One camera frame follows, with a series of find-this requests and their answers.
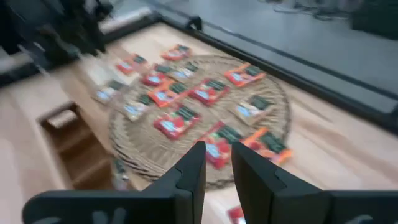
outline snack packet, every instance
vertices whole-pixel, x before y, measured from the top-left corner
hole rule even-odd
[[[277,165],[292,156],[292,151],[267,128],[258,129],[242,143]]]
[[[232,143],[240,141],[241,139],[242,135],[219,121],[198,141],[204,141],[206,143],[206,160],[211,163],[215,169],[221,169],[231,157]]]
[[[249,63],[245,63],[237,69],[227,71],[224,76],[238,87],[242,87],[265,77],[265,73],[260,69]]]
[[[169,76],[179,82],[185,83],[190,77],[195,76],[198,69],[198,67],[188,62],[183,68],[170,72]]]
[[[159,86],[167,80],[166,74],[172,71],[169,66],[155,64],[141,79],[141,82],[148,86]]]
[[[274,109],[274,105],[259,95],[251,95],[229,110],[247,125],[253,125]]]
[[[149,106],[153,103],[154,101],[150,96],[142,94],[133,102],[125,102],[120,111],[127,116],[130,121],[137,121],[147,112]]]
[[[241,206],[234,207],[228,210],[227,213],[232,224],[246,224]]]
[[[125,84],[116,80],[108,81],[98,88],[93,98],[98,100],[100,103],[107,104],[114,96],[119,94],[121,88],[124,86]]]
[[[210,106],[216,103],[219,98],[229,92],[229,87],[220,81],[212,78],[203,80],[198,86],[192,89],[189,96],[201,101],[203,104]]]
[[[127,76],[131,76],[134,72],[142,72],[145,70],[148,61],[138,54],[132,54],[131,57],[123,60],[116,65],[116,68]]]
[[[157,106],[164,107],[185,97],[188,94],[187,90],[184,84],[170,80],[149,92],[148,95]]]
[[[190,108],[177,103],[170,113],[161,116],[154,123],[169,139],[177,140],[200,120],[200,115]]]
[[[170,50],[164,52],[162,54],[162,58],[164,58],[166,60],[181,60],[183,58],[187,58],[187,57],[191,56],[191,54],[192,54],[191,48],[184,46],[184,45],[177,44]]]

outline table surface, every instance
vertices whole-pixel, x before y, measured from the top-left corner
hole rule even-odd
[[[165,24],[156,24],[108,46],[107,60],[138,53],[150,63],[162,62],[160,52],[175,44],[191,47],[195,55],[226,55]],[[83,77],[93,76],[90,60],[70,65],[73,75],[65,76],[62,86],[84,112],[83,117],[103,146],[112,152],[108,119],[110,108],[90,96],[90,85]],[[287,144],[293,157],[282,167],[321,189],[397,189],[398,139],[347,112],[279,81],[292,109],[292,127]],[[130,173],[137,189],[149,183]],[[204,223],[229,223],[226,211],[239,205],[235,187],[207,192]]]

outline woven placemat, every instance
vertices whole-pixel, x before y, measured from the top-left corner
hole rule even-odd
[[[190,97],[183,99],[182,103],[202,115],[202,120],[178,141],[169,140],[154,127],[154,121],[160,114],[166,112],[167,108],[159,108],[154,105],[149,110],[149,114],[135,123],[114,110],[110,119],[110,133],[114,150],[137,174],[150,181],[158,179],[193,146],[203,133],[218,121],[231,126],[244,137],[252,134],[257,128],[266,126],[275,136],[281,138],[283,142],[285,141],[290,128],[289,103],[283,89],[270,75],[243,88],[237,88],[223,75],[225,71],[237,68],[244,63],[236,58],[198,55],[178,62],[168,62],[167,65],[179,68],[187,62],[200,69],[195,77],[186,83],[189,88],[199,84],[205,78],[214,78],[228,85],[231,91],[211,107],[204,106],[198,100]],[[151,87],[136,82],[124,94],[124,99],[135,100],[138,95],[151,89]],[[250,127],[228,111],[228,107],[252,93],[263,96],[273,103],[275,108],[264,119]],[[206,189],[219,189],[233,183],[230,162],[221,170],[214,169],[210,164],[207,164],[206,169]]]

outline gray floor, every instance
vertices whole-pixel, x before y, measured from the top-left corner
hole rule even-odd
[[[169,3],[233,32],[305,60],[398,93],[398,42],[351,30],[349,21],[318,21],[274,12],[255,0],[190,0]]]
[[[122,16],[123,14],[130,13],[131,11],[147,7],[148,4],[140,0],[124,0],[120,4],[115,6],[114,17]]]

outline orange snack packet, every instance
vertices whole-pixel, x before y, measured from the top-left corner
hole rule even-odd
[[[162,54],[162,58],[166,60],[181,60],[183,58],[189,57],[192,54],[191,48],[177,44],[173,48]]]
[[[138,54],[132,54],[131,57],[124,59],[123,62],[116,65],[116,68],[127,76],[133,72],[142,72],[146,69],[148,61]]]
[[[258,129],[242,143],[277,165],[292,156],[292,151],[267,128]]]
[[[265,75],[266,74],[260,68],[249,63],[245,63],[236,69],[229,70],[224,74],[231,83],[234,83],[238,87],[242,87],[260,78],[264,78]]]
[[[157,106],[164,107],[182,99],[188,92],[188,88],[184,84],[169,80],[148,92],[148,95],[156,102]]]

